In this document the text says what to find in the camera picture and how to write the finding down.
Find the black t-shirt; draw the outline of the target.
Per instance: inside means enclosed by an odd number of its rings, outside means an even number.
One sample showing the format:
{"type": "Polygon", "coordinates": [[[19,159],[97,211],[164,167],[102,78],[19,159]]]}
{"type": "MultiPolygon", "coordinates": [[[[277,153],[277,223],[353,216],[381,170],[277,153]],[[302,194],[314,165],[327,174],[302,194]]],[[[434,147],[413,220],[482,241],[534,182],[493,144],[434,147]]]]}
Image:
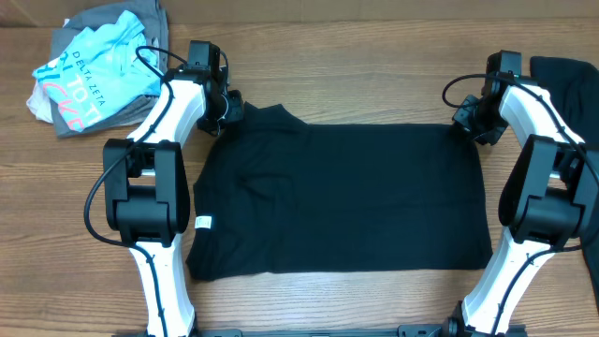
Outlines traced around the black t-shirt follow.
{"type": "Polygon", "coordinates": [[[492,254],[478,151],[450,125],[310,125],[247,106],[194,197],[186,263],[201,281],[480,270],[492,254]]]}

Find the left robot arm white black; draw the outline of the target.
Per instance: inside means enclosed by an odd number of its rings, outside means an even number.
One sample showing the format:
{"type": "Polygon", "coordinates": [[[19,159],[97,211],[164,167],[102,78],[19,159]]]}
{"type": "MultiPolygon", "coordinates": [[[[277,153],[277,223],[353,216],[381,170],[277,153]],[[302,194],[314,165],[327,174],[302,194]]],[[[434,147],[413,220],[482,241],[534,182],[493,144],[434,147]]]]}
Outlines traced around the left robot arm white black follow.
{"type": "Polygon", "coordinates": [[[110,139],[103,165],[107,221],[136,261],[148,312],[146,336],[196,336],[186,290],[183,233],[190,195],[182,148],[193,127],[218,132],[242,114],[229,69],[171,69],[154,107],[126,139],[110,139]]]}

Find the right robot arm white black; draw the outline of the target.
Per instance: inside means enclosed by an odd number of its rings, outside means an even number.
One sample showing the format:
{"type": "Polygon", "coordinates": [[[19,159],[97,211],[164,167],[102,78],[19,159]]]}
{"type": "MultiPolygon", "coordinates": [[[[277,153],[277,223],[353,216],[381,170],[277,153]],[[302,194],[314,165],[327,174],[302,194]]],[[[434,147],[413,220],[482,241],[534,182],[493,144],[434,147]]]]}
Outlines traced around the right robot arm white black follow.
{"type": "Polygon", "coordinates": [[[544,264],[590,236],[598,201],[598,152],[570,129],[532,79],[487,74],[480,98],[458,105],[455,121],[480,142],[496,143],[511,127],[521,153],[504,186],[498,215],[504,229],[475,288],[437,336],[523,336],[511,316],[544,264]]]}

